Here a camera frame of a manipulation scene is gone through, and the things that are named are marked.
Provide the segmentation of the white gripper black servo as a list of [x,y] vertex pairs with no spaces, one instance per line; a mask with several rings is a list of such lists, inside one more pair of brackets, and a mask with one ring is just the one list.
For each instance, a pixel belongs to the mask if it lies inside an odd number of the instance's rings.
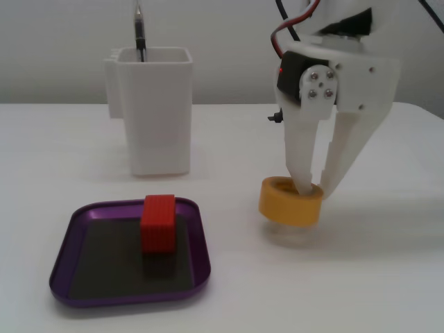
[[357,37],[289,44],[277,71],[275,120],[284,122],[286,166],[300,195],[312,192],[319,122],[339,111],[321,174],[325,200],[381,124],[382,111],[391,109],[399,75],[399,60],[372,54]]

